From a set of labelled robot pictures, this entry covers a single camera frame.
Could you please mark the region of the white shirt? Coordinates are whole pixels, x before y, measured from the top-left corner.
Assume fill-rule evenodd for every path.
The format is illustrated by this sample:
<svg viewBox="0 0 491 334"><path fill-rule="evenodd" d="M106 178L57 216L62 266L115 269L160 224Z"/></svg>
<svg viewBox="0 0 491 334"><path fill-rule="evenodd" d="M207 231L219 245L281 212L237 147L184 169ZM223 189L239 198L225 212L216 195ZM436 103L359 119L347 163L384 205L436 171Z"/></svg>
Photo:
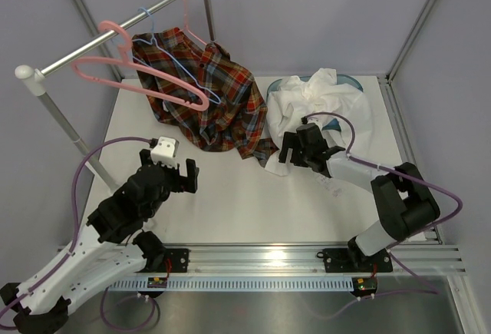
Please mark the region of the white shirt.
<svg viewBox="0 0 491 334"><path fill-rule="evenodd" d="M347 147L351 130L346 123L353 124L355 132L351 152L356 155L368 154L374 134L372 110L367 95L350 84L338 82L335 69L321 68L308 81L291 76L280 81L278 89L267 95L266 123L270 137L276 147L282 146L284 134L294 132L302 124L301 118L315 112L340 114L340 134L331 134L325 127L334 120L332 116L314 116L312 120L321 128L331 142Z"/></svg>

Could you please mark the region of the light blue shirt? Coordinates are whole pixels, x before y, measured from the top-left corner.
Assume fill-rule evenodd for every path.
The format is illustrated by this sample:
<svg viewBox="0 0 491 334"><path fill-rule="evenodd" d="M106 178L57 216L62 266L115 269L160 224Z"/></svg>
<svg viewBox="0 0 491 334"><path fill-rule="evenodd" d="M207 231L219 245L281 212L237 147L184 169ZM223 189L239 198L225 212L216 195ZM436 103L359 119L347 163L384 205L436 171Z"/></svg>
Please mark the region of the light blue shirt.
<svg viewBox="0 0 491 334"><path fill-rule="evenodd" d="M332 119L328 124L326 124L323 128L323 131L337 131L341 132L341 126L339 124L339 121L334 118Z"/></svg>

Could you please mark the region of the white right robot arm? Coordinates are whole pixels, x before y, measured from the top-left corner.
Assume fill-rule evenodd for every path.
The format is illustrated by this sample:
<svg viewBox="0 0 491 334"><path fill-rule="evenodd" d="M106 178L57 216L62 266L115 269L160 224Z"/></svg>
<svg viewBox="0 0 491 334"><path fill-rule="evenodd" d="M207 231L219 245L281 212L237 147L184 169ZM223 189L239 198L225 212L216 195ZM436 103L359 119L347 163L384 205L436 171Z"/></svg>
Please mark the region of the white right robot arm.
<svg viewBox="0 0 491 334"><path fill-rule="evenodd" d="M378 220L351 238L340 252L324 255L328 272L331 267L327 260L364 273L372 272L374 265L381 272L390 272L387 248L440 217L440 208L414 164L406 162L389 170L361 164L343 147L329 146L316 124L303 124L295 132L286 132L279 161L348 182L374 198Z"/></svg>

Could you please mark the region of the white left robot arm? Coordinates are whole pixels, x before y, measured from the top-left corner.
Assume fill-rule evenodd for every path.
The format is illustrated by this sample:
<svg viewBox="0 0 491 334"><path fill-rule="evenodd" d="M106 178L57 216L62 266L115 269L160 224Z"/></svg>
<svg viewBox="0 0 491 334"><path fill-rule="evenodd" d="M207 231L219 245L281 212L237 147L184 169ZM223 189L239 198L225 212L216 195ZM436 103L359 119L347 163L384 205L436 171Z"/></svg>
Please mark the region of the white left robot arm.
<svg viewBox="0 0 491 334"><path fill-rule="evenodd" d="M186 160L186 175L173 159L140 152L134 175L100 202L72 242L44 269L23 283L1 289L6 309L15 312L20 333L55 333L81 305L131 273L186 271L181 250L168 250L143 230L172 193L195 193L199 169Z"/></svg>

